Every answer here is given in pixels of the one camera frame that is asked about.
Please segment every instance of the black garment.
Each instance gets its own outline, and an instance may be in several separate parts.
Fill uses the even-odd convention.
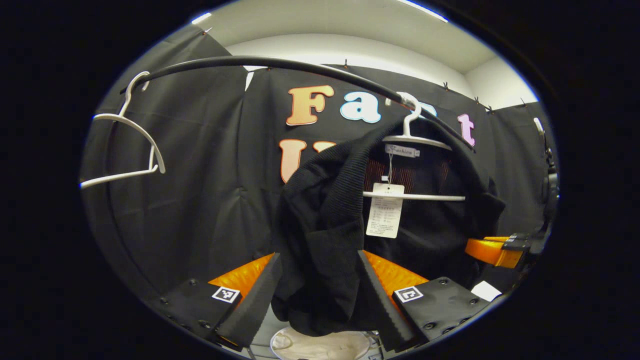
[[[421,153],[416,159],[394,156],[394,169],[409,169],[413,177],[421,167],[426,169],[418,181],[408,182],[413,193],[464,195],[466,200],[405,200],[401,217],[405,220],[396,239],[365,235],[369,207],[363,207],[362,192],[370,190],[365,186],[381,182],[373,177],[375,163],[384,164],[388,156],[382,138],[400,135],[402,123],[320,152],[283,188],[273,247],[282,254],[284,273],[272,307],[278,319],[289,321],[303,334],[374,329],[375,314],[360,308],[355,311],[358,304],[366,303],[358,296],[363,293],[357,250],[370,250],[427,278],[449,276],[464,286],[470,286],[477,275],[475,259],[464,253],[467,239],[494,235],[504,203],[472,152],[434,123],[416,120],[412,134],[444,142],[453,151],[399,143],[419,148]],[[411,166],[411,161],[418,165]],[[449,163],[455,171],[446,172],[448,180],[436,176],[425,181],[430,170],[449,169]]]

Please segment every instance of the white ceiling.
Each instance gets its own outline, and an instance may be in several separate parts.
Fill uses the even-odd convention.
[[[198,23],[222,46],[277,35],[323,33],[404,47],[466,74],[496,57],[482,42],[396,0],[237,0]]]

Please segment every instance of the white paper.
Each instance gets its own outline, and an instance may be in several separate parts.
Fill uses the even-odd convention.
[[[489,302],[493,301],[498,295],[502,294],[500,291],[498,291],[498,289],[489,285],[489,283],[486,281],[480,282],[478,285],[474,286],[471,292],[475,296],[481,297],[482,299],[485,299]]]
[[[373,184],[374,193],[404,193],[404,185]],[[367,232],[369,236],[381,236],[395,239],[400,228],[402,199],[372,197]]]
[[[407,158],[417,158],[420,156],[420,151],[413,147],[404,147],[391,143],[385,145],[385,152],[387,154],[406,156]]]

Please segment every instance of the screw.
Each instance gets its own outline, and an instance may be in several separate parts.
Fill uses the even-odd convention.
[[[209,324],[204,320],[198,320],[198,323],[200,324],[200,326],[202,326],[205,329],[211,329],[211,324]]]

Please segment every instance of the white round object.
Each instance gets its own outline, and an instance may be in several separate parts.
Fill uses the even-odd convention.
[[[307,336],[286,327],[271,338],[271,351],[281,360],[358,360],[370,347],[369,338],[358,331]]]

